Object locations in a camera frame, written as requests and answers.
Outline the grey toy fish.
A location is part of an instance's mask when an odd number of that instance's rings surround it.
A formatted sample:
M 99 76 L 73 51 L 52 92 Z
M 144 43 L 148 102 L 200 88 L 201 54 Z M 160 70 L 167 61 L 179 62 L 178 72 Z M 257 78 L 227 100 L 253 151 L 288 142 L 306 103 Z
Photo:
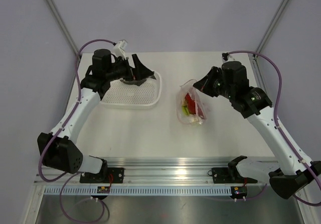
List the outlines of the grey toy fish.
M 133 80 L 133 81 L 129 81 L 129 80 L 125 80 L 125 79 L 120 79 L 120 82 L 126 84 L 126 85 L 135 85 L 135 86 L 141 86 L 143 83 L 145 83 L 148 79 L 154 79 L 156 80 L 155 75 L 152 75 L 148 78 L 142 79 L 142 80 Z

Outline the white plastic basket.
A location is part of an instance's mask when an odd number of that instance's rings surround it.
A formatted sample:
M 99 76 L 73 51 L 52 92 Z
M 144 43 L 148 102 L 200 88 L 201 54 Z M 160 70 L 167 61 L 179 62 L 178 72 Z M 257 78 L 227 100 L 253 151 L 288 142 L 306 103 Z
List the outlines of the white plastic basket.
M 113 81 L 101 104 L 108 108 L 148 110 L 158 103 L 162 87 L 163 79 L 158 72 L 140 86 Z

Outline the red toy lobster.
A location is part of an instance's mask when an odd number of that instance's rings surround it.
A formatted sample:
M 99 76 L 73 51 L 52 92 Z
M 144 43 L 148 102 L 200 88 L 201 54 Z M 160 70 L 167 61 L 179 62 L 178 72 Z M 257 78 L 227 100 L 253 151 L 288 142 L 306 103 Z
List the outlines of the red toy lobster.
M 188 93 L 185 96 L 185 102 L 186 102 L 186 105 L 189 108 L 190 114 L 195 115 L 196 114 L 196 103 Z

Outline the clear zip top bag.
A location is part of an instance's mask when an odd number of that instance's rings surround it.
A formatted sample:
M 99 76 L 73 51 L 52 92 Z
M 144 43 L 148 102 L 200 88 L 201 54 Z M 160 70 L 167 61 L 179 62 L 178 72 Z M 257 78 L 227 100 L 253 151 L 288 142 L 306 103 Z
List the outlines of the clear zip top bag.
M 196 82 L 195 79 L 188 80 L 176 95 L 177 118 L 184 125 L 202 125 L 207 119 L 204 105 L 193 87 Z

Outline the green toy leek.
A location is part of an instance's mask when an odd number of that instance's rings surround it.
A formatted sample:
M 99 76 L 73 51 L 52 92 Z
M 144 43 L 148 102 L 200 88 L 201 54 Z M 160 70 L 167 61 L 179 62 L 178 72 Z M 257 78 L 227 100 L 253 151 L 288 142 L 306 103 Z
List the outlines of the green toy leek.
M 183 112 L 183 114 L 186 115 L 186 116 L 189 116 L 189 115 L 190 115 L 189 108 L 188 108 L 188 106 L 187 106 L 186 104 L 183 104 L 183 105 L 182 105 L 182 112 Z

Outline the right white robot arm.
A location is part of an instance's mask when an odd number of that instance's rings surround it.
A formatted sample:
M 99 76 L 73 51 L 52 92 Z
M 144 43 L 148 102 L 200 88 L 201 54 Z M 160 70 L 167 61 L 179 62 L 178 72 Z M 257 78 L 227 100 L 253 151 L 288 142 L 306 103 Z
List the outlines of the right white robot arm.
M 267 94 L 249 84 L 246 67 L 238 61 L 213 66 L 193 87 L 210 97 L 225 97 L 262 136 L 277 159 L 268 165 L 239 156 L 228 163 L 228 177 L 234 182 L 243 178 L 269 184 L 283 199 L 289 199 L 320 176 L 320 161 L 313 161 L 280 126 L 276 108 Z

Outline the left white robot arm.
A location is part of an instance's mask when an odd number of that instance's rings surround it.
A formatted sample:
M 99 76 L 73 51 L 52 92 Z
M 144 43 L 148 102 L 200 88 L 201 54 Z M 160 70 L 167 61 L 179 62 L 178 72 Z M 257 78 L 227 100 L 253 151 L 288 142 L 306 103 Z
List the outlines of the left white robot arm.
M 40 152 L 38 172 L 44 181 L 53 182 L 58 178 L 46 178 L 43 166 L 60 170 L 64 175 L 83 173 L 98 183 L 108 178 L 107 161 L 84 155 L 77 148 L 76 141 L 89 115 L 110 89 L 111 82 L 120 79 L 140 82 L 154 76 L 154 71 L 144 66 L 136 54 L 132 59 L 134 66 L 130 66 L 127 58 L 113 60 L 107 49 L 94 51 L 85 77 L 76 80 L 78 95 L 75 102 L 49 133 L 40 133 L 37 138 Z

